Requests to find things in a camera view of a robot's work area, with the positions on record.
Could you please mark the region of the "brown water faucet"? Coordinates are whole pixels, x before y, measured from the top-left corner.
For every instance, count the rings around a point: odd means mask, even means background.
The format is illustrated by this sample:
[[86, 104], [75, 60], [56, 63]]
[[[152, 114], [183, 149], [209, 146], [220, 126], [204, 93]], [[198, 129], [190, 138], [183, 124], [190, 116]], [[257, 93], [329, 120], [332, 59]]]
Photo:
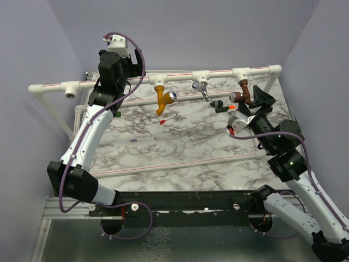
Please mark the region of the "brown water faucet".
[[239, 86], [242, 89], [242, 92], [231, 92], [229, 95], [229, 100], [231, 103], [245, 103], [247, 105], [252, 105], [253, 101], [251, 100], [250, 92], [248, 90], [248, 80], [241, 80]]

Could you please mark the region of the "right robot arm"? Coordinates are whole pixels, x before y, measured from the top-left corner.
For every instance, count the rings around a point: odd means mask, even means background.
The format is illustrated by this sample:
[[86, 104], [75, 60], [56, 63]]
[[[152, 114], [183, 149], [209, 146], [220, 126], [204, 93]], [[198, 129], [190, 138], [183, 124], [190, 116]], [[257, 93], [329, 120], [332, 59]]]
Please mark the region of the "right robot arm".
[[299, 124], [283, 120], [273, 126], [267, 115], [276, 100], [257, 85], [253, 86], [253, 92], [253, 103], [240, 103], [238, 111], [259, 141], [259, 148], [270, 156], [268, 164], [272, 172], [293, 190], [310, 214], [288, 206], [281, 194], [267, 186], [250, 200], [251, 209], [256, 213], [267, 210], [281, 218], [307, 239], [320, 261], [348, 259], [348, 218], [320, 185], [310, 167], [308, 152], [298, 152], [298, 146], [305, 147]]

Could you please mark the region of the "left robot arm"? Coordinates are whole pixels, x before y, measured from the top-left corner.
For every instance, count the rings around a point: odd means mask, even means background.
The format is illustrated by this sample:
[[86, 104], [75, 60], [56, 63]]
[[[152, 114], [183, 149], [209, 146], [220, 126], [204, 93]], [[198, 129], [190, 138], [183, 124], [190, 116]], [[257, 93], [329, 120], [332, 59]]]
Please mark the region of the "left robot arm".
[[99, 78], [89, 95], [85, 119], [76, 137], [59, 162], [50, 162], [47, 173], [59, 198], [70, 197], [85, 203], [100, 204], [106, 214], [119, 212], [117, 192], [102, 186], [89, 171], [92, 158], [106, 128], [127, 97], [124, 90], [128, 79], [146, 74], [141, 50], [136, 49], [137, 62], [123, 58], [117, 52], [101, 50]]

